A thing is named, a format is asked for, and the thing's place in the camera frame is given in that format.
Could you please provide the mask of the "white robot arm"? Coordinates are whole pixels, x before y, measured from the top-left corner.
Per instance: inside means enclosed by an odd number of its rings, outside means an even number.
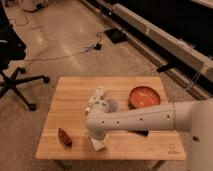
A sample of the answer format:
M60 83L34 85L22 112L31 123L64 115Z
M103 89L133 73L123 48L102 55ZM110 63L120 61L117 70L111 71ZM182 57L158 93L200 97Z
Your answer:
M107 114L100 104L86 116L94 139L108 131L180 131L190 133L186 171L213 171L213 99L164 103Z

